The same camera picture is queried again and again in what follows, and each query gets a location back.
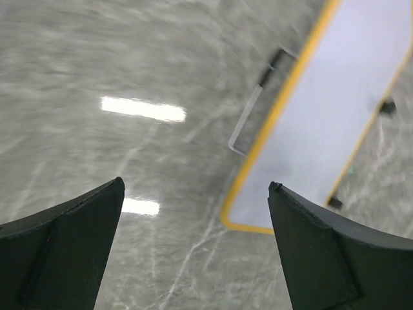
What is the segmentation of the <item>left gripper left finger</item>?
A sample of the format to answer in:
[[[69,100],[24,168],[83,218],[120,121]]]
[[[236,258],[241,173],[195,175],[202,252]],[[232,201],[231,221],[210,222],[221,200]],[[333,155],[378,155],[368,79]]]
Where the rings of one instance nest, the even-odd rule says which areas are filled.
[[[93,309],[119,223],[117,177],[1,225],[1,309]]]

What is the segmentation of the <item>yellow framed whiteboard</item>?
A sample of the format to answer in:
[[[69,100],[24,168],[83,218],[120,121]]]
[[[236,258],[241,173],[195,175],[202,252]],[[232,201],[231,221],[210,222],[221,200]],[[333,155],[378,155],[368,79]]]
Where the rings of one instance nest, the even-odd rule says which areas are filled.
[[[272,234],[272,181],[326,206],[411,54],[411,1],[328,1],[227,193],[222,224]]]

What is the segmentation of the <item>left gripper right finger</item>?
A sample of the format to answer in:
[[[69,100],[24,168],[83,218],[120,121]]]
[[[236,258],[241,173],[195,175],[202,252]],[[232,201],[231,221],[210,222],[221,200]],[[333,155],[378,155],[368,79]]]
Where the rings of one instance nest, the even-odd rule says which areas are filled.
[[[293,309],[412,309],[412,240],[271,182],[268,206]]]

